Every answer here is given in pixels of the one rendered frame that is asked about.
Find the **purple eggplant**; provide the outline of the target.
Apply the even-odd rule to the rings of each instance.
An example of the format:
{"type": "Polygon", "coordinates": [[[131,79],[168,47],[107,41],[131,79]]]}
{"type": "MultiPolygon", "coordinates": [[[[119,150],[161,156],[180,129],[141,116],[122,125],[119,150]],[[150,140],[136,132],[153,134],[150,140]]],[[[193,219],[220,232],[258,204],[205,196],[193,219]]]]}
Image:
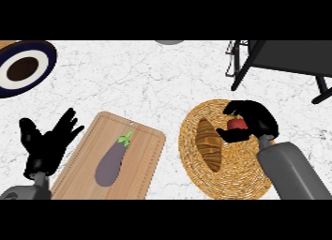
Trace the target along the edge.
{"type": "Polygon", "coordinates": [[[130,146],[130,137],[133,131],[128,131],[125,135],[121,135],[106,151],[96,168],[94,179],[96,183],[102,187],[109,187],[113,185],[122,165],[122,157],[130,146]]]}

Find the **dark blue white plate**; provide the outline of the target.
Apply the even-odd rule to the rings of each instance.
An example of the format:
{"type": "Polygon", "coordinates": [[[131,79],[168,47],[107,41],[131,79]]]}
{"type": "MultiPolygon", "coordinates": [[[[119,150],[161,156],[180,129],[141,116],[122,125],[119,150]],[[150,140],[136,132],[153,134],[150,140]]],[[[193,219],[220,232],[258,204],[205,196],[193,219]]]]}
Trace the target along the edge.
{"type": "Polygon", "coordinates": [[[45,40],[0,40],[0,98],[28,92],[56,66],[56,47],[45,40]]]}

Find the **wooden cutting board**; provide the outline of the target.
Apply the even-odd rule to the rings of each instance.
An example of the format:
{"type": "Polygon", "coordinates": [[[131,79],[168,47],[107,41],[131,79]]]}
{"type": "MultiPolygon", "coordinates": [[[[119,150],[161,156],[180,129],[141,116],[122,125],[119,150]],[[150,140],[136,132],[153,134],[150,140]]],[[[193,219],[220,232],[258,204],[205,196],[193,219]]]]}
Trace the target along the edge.
{"type": "Polygon", "coordinates": [[[143,199],[165,134],[100,112],[51,188],[54,200],[143,199]]]}

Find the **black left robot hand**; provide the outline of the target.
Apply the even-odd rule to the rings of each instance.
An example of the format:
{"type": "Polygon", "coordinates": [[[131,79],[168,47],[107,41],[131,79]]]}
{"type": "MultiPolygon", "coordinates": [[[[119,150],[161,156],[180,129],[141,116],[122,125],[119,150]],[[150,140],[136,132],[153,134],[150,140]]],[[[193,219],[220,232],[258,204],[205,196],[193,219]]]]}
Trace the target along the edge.
{"type": "Polygon", "coordinates": [[[75,110],[69,108],[45,134],[41,134],[29,118],[19,120],[20,142],[29,153],[23,176],[31,180],[37,173],[45,173],[47,176],[56,173],[66,147],[84,130],[84,126],[75,128],[75,114],[75,110]]]}

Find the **woven wicker placemat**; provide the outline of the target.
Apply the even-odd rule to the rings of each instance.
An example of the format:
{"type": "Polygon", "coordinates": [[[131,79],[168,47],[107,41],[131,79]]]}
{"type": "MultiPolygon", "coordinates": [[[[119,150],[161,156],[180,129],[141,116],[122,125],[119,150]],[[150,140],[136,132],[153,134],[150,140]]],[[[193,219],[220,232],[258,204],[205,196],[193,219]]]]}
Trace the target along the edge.
{"type": "Polygon", "coordinates": [[[187,177],[202,192],[217,200],[260,199],[271,187],[271,181],[257,161],[258,142],[251,136],[248,141],[221,142],[221,165],[214,172],[196,147],[198,123],[205,118],[214,128],[227,128],[230,116],[223,114],[230,101],[212,99],[189,111],[180,126],[178,151],[187,177]]]}

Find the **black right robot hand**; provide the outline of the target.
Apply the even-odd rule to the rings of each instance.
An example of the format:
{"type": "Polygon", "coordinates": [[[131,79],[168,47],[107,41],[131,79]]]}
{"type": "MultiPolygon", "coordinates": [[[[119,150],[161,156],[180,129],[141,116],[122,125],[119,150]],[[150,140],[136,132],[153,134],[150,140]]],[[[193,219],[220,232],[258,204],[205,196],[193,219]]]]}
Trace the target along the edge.
{"type": "Polygon", "coordinates": [[[233,100],[224,108],[223,114],[240,115],[246,124],[246,129],[233,128],[215,130],[217,134],[227,143],[248,141],[255,135],[260,138],[263,135],[277,137],[277,121],[271,116],[267,108],[255,101],[233,100]]]}

